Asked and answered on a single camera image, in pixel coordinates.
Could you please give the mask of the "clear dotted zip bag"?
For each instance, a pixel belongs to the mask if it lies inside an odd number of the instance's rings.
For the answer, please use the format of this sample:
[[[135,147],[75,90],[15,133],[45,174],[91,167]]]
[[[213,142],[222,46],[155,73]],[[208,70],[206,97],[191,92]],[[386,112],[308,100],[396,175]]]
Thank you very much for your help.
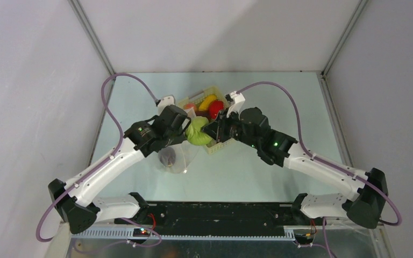
[[[190,144],[187,140],[181,144],[168,146],[158,152],[162,168],[172,174],[185,174],[197,156],[200,147]]]

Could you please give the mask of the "green cabbage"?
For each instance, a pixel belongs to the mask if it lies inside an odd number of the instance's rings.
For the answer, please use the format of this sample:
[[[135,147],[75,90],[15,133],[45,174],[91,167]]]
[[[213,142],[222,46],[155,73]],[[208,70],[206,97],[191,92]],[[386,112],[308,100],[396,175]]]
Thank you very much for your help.
[[[195,146],[204,146],[212,141],[212,137],[202,131],[202,127],[209,123],[206,117],[195,117],[185,131],[187,141]]]

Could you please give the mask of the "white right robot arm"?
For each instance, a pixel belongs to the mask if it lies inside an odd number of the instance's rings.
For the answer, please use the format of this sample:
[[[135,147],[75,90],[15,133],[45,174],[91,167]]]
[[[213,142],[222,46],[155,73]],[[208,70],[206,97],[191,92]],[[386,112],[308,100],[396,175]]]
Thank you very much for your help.
[[[253,147],[268,165],[285,167],[333,186],[338,193],[299,194],[291,206],[292,220],[304,225],[323,217],[347,218],[355,224],[375,229],[388,196],[384,172],[364,171],[345,166],[303,148],[295,138],[271,128],[257,107],[230,116],[221,111],[202,132],[217,142],[234,139]]]

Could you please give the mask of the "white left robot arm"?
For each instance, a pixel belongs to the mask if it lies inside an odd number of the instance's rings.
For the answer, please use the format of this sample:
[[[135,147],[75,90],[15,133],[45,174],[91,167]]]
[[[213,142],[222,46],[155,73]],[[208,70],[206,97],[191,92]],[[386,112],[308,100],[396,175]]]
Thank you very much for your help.
[[[98,221],[116,218],[144,223],[148,218],[148,203],[137,192],[111,198],[99,198],[98,194],[150,154],[184,142],[184,133],[192,122],[193,117],[180,107],[165,106],[158,115],[135,122],[122,131],[118,145],[101,160],[66,182],[54,179],[48,190],[70,232],[79,234]]]

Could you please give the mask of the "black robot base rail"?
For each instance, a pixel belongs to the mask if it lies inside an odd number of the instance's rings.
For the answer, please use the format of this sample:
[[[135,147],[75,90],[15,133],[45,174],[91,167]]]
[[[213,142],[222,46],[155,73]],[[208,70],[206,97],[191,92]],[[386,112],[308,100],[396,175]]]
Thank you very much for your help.
[[[286,226],[320,226],[291,203],[143,201],[131,220],[166,236],[282,237]]]

